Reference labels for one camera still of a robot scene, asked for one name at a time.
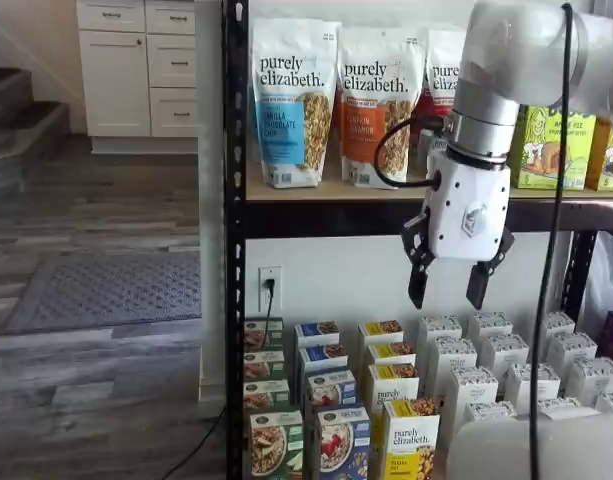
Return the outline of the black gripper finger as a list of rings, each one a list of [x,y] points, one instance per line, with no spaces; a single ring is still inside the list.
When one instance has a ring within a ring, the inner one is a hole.
[[[466,297],[475,309],[482,308],[490,277],[505,259],[514,241],[513,233],[505,228],[495,256],[488,261],[479,261],[472,267]]]
[[[424,209],[419,215],[402,226],[400,236],[404,251],[411,263],[408,295],[417,309],[423,307],[428,280],[427,269],[435,260],[429,246],[430,210]]]

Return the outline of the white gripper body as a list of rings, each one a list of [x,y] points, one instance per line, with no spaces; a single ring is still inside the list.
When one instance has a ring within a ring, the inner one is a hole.
[[[431,253],[438,259],[491,260],[505,228],[510,169],[476,168],[439,149],[429,152],[428,165],[440,176],[439,187],[425,199]]]

